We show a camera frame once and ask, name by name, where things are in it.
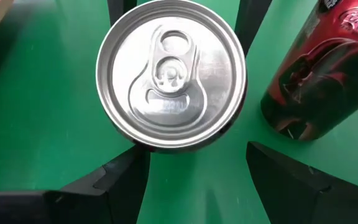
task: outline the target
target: aluminum can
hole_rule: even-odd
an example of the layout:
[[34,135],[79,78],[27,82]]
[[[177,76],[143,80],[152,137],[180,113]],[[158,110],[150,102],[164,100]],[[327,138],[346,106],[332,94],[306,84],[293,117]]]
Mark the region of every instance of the aluminum can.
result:
[[358,0],[321,0],[261,101],[276,131],[314,140],[358,110]]
[[191,1],[150,1],[107,33],[96,84],[123,135],[175,152],[230,127],[244,100],[246,63],[236,35],[213,11]]

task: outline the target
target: green surface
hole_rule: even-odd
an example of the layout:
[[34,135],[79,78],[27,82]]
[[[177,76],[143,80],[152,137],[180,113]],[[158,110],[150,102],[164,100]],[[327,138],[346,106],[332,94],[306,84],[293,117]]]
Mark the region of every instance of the green surface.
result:
[[[238,0],[197,0],[235,25]],[[259,100],[316,0],[276,0],[247,57],[239,119],[197,152],[152,154],[139,223],[268,223],[246,164],[247,141],[358,185],[358,112],[324,138],[275,134]],[[104,114],[95,64],[106,0],[16,1],[0,25],[0,190],[59,189],[131,143]]]

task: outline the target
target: can top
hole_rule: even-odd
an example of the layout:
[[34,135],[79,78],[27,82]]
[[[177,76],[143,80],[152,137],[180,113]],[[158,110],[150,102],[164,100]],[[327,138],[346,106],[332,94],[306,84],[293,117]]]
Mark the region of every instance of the can top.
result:
[[246,86],[241,45],[227,23],[197,3],[151,1],[109,30],[96,84],[114,124],[162,148],[198,144],[227,124]]

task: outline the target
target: dark figure graphic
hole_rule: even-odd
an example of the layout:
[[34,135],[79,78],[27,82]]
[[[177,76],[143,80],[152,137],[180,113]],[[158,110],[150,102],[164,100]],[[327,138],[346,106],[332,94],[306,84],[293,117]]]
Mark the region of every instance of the dark figure graphic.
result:
[[320,43],[293,62],[278,83],[285,102],[269,94],[262,99],[268,122],[293,139],[322,136],[358,109],[358,42]]

